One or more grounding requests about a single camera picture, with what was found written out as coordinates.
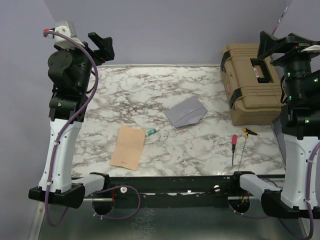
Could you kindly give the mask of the tan paper letter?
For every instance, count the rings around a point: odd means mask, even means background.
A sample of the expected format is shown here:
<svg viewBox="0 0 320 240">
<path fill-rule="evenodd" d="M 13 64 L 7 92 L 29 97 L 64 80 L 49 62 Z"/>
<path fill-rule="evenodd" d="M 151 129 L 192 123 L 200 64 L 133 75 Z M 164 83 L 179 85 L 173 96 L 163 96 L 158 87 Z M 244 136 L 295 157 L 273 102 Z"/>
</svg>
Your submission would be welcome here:
<svg viewBox="0 0 320 240">
<path fill-rule="evenodd" d="M 143 129 L 121 126 L 110 165 L 136 171 L 141 159 L 145 135 L 146 131 Z"/>
</svg>

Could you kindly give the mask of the green white glue stick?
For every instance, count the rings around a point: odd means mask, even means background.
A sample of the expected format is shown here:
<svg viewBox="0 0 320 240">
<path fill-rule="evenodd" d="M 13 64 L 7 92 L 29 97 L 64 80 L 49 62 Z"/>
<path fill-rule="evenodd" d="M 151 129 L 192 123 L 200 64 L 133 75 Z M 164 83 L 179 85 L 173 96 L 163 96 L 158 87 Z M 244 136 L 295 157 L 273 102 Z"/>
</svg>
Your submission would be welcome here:
<svg viewBox="0 0 320 240">
<path fill-rule="evenodd" d="M 153 135 L 154 133 L 158 132 L 159 130 L 160 130 L 159 127 L 153 128 L 153 129 L 147 131 L 147 132 L 145 133 L 145 136 L 147 137 L 147 136 Z"/>
</svg>

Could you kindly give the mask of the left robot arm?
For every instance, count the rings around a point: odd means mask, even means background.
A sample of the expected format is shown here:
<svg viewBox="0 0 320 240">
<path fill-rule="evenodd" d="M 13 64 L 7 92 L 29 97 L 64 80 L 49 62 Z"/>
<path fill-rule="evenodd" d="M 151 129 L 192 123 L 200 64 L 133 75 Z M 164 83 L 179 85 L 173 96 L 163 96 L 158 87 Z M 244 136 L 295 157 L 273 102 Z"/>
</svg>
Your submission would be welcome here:
<svg viewBox="0 0 320 240">
<path fill-rule="evenodd" d="M 86 196 L 95 193 L 103 198 L 111 190 L 102 173 L 91 173 L 73 181 L 72 162 L 87 106 L 98 88 L 96 79 L 88 90 L 90 76 L 98 78 L 97 67 L 114 60 L 113 39 L 90 32 L 88 37 L 98 47 L 91 50 L 86 42 L 77 43 L 61 32 L 46 30 L 44 35 L 63 41 L 54 44 L 56 52 L 47 61 L 48 77 L 53 83 L 49 102 L 50 141 L 42 177 L 29 190 L 28 197 L 46 205 L 77 209 Z"/>
</svg>

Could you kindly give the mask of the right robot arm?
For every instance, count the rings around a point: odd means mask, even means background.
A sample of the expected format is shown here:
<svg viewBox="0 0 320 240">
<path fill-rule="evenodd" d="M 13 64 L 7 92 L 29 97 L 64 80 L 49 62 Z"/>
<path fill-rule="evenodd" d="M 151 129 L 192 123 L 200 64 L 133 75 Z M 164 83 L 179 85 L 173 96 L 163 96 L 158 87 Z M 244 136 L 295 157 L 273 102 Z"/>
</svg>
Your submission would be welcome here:
<svg viewBox="0 0 320 240">
<path fill-rule="evenodd" d="M 283 69 L 280 123 L 286 153 L 284 184 L 275 187 L 253 172 L 236 171 L 229 189 L 236 196 L 247 191 L 258 198 L 269 217 L 318 219 L 320 73 L 312 71 L 311 60 L 319 55 L 320 43 L 294 33 L 277 38 L 262 31 L 257 58 L 263 60 L 274 53 L 280 57 L 271 64 Z"/>
</svg>

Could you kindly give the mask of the grey envelope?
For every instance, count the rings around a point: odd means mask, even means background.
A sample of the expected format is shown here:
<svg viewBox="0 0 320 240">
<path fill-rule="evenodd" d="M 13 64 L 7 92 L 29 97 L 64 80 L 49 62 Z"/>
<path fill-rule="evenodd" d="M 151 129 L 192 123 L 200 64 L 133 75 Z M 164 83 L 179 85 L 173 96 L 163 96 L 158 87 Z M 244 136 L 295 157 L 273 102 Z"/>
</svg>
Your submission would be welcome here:
<svg viewBox="0 0 320 240">
<path fill-rule="evenodd" d="M 197 124 L 208 112 L 206 107 L 192 96 L 164 112 L 167 119 L 175 128 Z"/>
</svg>

